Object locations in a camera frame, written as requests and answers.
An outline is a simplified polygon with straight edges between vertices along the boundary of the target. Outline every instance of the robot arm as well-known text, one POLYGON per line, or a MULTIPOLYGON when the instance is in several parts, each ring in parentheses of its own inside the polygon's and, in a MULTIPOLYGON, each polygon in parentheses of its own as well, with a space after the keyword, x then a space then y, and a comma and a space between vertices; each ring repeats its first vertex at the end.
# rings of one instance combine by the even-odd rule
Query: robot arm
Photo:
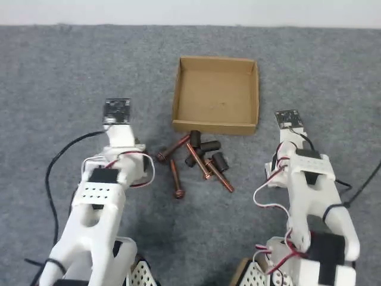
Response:
MULTIPOLYGON (((349 212, 344 207, 326 210, 332 204, 341 204, 335 185, 335 173, 327 155, 313 149, 303 149, 307 134, 296 110, 278 111, 280 144, 272 159, 265 165, 270 178, 269 187, 284 187, 289 193, 290 241, 303 255, 289 259, 279 269, 291 275, 300 286, 355 285, 355 269, 348 266, 360 255, 360 242, 349 212), (324 220, 331 234, 309 229, 307 216, 324 220)), ((289 254, 280 238, 267 243, 272 249, 271 261, 277 264, 289 254)))
POLYGON ((40 286, 122 285, 125 279, 127 285, 132 283, 129 277, 137 253, 136 243, 117 237, 117 232, 126 189, 146 176, 143 158, 150 159, 152 179, 154 165, 143 153, 145 145, 135 144, 129 125, 128 99, 106 102, 104 128, 110 145, 83 163, 71 213, 49 255, 40 286), (115 255, 116 242, 119 248, 115 255))

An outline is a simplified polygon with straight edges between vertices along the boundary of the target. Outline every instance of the cardboard box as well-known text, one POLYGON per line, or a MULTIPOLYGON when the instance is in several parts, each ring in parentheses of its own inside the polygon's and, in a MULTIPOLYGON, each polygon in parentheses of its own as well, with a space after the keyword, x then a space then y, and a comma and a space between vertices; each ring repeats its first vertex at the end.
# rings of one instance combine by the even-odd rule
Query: cardboard box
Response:
POLYGON ((258 68, 253 60, 181 57, 174 91, 176 131, 250 135, 258 124, 258 68))

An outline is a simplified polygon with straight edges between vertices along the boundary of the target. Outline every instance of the circuit board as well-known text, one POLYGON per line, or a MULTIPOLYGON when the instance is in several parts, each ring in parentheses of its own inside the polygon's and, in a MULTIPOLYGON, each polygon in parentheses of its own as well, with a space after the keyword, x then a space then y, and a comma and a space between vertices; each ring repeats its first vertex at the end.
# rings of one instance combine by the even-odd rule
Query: circuit board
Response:
POLYGON ((302 119, 296 109, 277 111, 275 118, 281 129, 303 127, 302 119))
POLYGON ((103 124, 130 124, 130 98, 109 98, 103 108, 103 124))

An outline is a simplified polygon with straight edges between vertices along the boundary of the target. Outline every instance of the white wall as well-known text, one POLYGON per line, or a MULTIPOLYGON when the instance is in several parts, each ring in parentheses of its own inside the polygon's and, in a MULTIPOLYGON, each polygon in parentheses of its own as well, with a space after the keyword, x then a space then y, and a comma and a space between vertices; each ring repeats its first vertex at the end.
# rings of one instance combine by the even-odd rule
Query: white wall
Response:
POLYGON ((380 0, 0 0, 0 24, 381 28, 380 0))

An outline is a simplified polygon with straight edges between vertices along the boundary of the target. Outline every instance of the screw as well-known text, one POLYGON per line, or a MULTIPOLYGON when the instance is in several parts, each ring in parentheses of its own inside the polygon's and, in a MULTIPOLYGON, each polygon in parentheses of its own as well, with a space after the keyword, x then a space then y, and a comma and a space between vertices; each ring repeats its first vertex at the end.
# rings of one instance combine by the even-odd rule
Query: screw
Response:
POLYGON ((170 167, 173 175, 174 187, 176 188, 174 192, 174 197, 177 199, 181 199, 185 196, 185 192, 181 189, 179 173, 177 171, 176 164, 174 163, 173 159, 170 160, 170 167))
POLYGON ((217 179, 224 185, 225 188, 229 192, 234 192, 234 187, 230 184, 230 182, 217 170, 217 168, 213 165, 213 161, 209 158, 205 161, 205 165, 210 169, 210 171, 215 174, 217 179))
POLYGON ((172 154, 176 149, 178 149, 179 147, 181 147, 186 141, 189 140, 189 137, 190 135, 187 134, 185 135, 183 138, 181 138, 180 140, 178 140, 175 144, 173 144, 171 147, 169 147, 168 149, 166 149, 165 151, 163 152, 159 152, 157 155, 156 155, 156 158, 158 161, 160 162, 164 162, 168 159, 168 156, 170 154, 172 154))
POLYGON ((200 167, 202 173, 204 174, 204 179, 209 180, 211 176, 209 174, 208 169, 205 167, 204 162, 200 159, 199 155, 197 155, 196 151, 192 148, 192 146, 189 143, 186 144, 186 148, 188 148, 189 152, 191 153, 196 163, 200 167))

